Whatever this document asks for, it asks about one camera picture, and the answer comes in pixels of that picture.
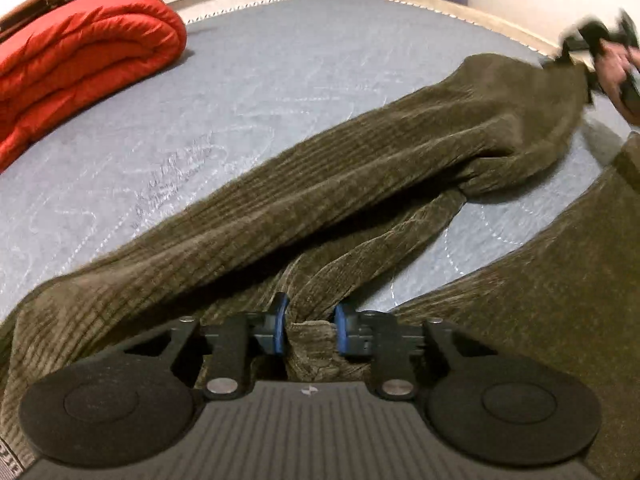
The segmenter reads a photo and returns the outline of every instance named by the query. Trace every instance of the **mattress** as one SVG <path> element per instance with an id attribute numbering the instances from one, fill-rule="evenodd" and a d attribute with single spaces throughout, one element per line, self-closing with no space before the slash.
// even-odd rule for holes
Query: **mattress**
<path id="1" fill-rule="evenodd" d="M 466 56 L 539 63 L 482 27 L 388 0 L 283 0 L 188 25 L 170 69 L 105 99 L 0 175 L 0 316 L 34 286 L 158 224 L 334 124 L 449 75 Z M 352 298 L 389 310 L 513 251 L 587 189 L 629 127 L 606 100 L 528 186 L 468 203 L 421 254 Z"/>
<path id="2" fill-rule="evenodd" d="M 0 173 L 79 110 L 176 61 L 180 16 L 161 0 L 74 0 L 0 44 Z"/>

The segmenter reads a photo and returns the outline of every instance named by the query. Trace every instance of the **bed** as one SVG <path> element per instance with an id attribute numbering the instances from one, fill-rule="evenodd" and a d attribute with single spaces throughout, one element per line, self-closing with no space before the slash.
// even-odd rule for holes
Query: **bed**
<path id="1" fill-rule="evenodd" d="M 471 54 L 529 47 L 389 0 L 282 0 L 188 24 L 180 61 L 58 127 L 0 176 L 0 318 L 91 261 L 329 126 L 440 81 Z M 525 189 L 466 204 L 423 253 L 354 295 L 389 310 L 545 228 L 628 134 L 597 100 L 569 155 Z"/>

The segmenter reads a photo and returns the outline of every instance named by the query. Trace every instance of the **folded red blanket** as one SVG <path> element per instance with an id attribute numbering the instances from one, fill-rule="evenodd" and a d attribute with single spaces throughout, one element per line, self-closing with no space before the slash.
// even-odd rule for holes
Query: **folded red blanket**
<path id="1" fill-rule="evenodd" d="M 176 60 L 180 17 L 161 0 L 76 0 L 0 43 L 0 173 L 55 126 Z"/>

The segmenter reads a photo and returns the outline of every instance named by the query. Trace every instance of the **mattress stitching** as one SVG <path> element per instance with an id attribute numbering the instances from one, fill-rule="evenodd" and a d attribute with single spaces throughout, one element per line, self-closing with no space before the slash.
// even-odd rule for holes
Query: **mattress stitching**
<path id="1" fill-rule="evenodd" d="M 259 0 L 256 2 L 251 2 L 249 4 L 243 4 L 240 6 L 235 6 L 235 7 L 229 7 L 228 9 L 222 9 L 222 10 L 217 10 L 215 12 L 211 12 L 211 13 L 207 13 L 207 14 L 203 14 L 201 16 L 198 16 L 197 18 L 191 18 L 190 20 L 185 20 L 184 24 L 185 25 L 191 25 L 191 23 L 197 23 L 197 22 L 201 22 L 203 20 L 208 20 L 209 18 L 214 18 L 215 16 L 220 16 L 222 14 L 228 14 L 230 12 L 235 12 L 236 10 L 242 10 L 242 9 L 248 9 L 249 7 L 258 7 L 258 6 L 263 6 L 263 5 L 269 5 L 275 2 L 282 2 L 284 0 Z M 508 36 L 507 34 L 503 33 L 503 32 L 499 32 L 497 30 L 493 30 L 492 28 L 486 27 L 485 25 L 481 25 L 478 22 L 473 22 L 472 20 L 466 20 L 465 18 L 461 18 L 460 16 L 457 16 L 455 14 L 449 14 L 448 12 L 444 12 L 443 10 L 438 10 L 435 9 L 433 7 L 428 7 L 425 5 L 420 5 L 420 4 L 414 4 L 411 2 L 404 2 L 402 0 L 383 0 L 386 2 L 392 2 L 395 4 L 403 4 L 403 5 L 408 5 L 411 7 L 418 7 L 419 9 L 427 9 L 430 10 L 432 12 L 435 12 L 436 14 L 442 14 L 444 16 L 449 16 L 450 18 L 455 18 L 457 20 L 460 20 L 461 22 L 466 22 L 466 23 L 470 23 L 471 25 L 475 25 L 476 27 L 482 27 L 485 28 L 486 30 L 490 30 L 491 32 L 494 32 L 495 34 L 500 34 L 501 36 L 504 36 L 505 38 L 509 38 L 511 41 L 515 41 L 516 43 L 519 43 L 520 45 L 526 46 L 529 50 L 532 50 L 533 52 L 538 52 L 539 54 L 541 54 L 542 56 L 545 56 L 547 58 L 550 59 L 550 56 L 547 56 L 546 54 L 540 52 L 538 49 L 536 49 L 535 47 L 527 44 L 527 43 L 523 43 L 519 40 L 516 40 L 515 38 L 512 38 L 511 36 Z"/>

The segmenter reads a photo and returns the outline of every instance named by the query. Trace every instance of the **corduroy fabric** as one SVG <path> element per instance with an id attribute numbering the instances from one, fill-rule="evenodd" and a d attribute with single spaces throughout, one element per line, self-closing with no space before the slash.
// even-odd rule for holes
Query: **corduroy fabric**
<path id="1" fill-rule="evenodd" d="M 423 248 L 466 198 L 555 163 L 587 101 L 582 68 L 469 57 L 38 286 L 0 328 L 0 435 L 28 464 L 17 409 L 31 383 L 165 320 L 213 322 L 264 308 L 276 291 L 291 298 L 291 378 L 361 376 L 335 354 L 335 303 Z"/>
<path id="2" fill-rule="evenodd" d="M 603 408 L 588 463 L 640 472 L 640 135 L 547 229 L 477 272 L 405 304 L 579 377 Z"/>

